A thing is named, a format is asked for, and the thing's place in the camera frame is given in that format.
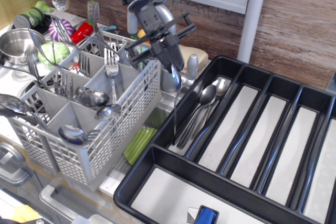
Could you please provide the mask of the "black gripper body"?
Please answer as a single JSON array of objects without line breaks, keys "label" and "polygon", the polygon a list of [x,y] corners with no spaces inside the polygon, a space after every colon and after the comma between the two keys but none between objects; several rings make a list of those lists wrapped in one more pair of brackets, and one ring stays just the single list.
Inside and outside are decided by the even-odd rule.
[{"label": "black gripper body", "polygon": [[180,42],[182,39],[196,31],[187,12],[181,16],[165,21],[160,7],[166,7],[164,3],[156,0],[134,0],[128,6],[133,12],[140,25],[146,32],[146,36],[127,44],[125,50],[128,52],[128,61],[136,67],[140,62],[155,59],[151,54],[151,44],[159,42],[165,44],[166,36],[176,36]]}]

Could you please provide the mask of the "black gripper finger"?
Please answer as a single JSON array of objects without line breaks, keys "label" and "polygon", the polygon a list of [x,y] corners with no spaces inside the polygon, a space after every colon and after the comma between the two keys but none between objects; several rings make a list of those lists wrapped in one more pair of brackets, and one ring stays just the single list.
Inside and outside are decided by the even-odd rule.
[{"label": "black gripper finger", "polygon": [[169,66],[175,65],[178,71],[184,68],[184,59],[179,48],[180,40],[176,36],[166,36],[165,43],[168,50]]},{"label": "black gripper finger", "polygon": [[151,44],[151,54],[152,57],[158,59],[163,67],[172,73],[172,58],[170,52],[165,44],[155,42]]}]

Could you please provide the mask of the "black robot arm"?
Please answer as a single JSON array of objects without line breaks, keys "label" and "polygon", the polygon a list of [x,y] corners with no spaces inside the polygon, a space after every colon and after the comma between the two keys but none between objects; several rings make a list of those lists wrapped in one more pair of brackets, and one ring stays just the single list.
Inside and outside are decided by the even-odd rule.
[{"label": "black robot arm", "polygon": [[168,72],[181,71],[184,59],[180,42],[196,30],[188,13],[173,17],[165,4],[167,0],[121,1],[145,31],[144,37],[126,46],[128,61],[136,66],[147,59],[158,59]]}]

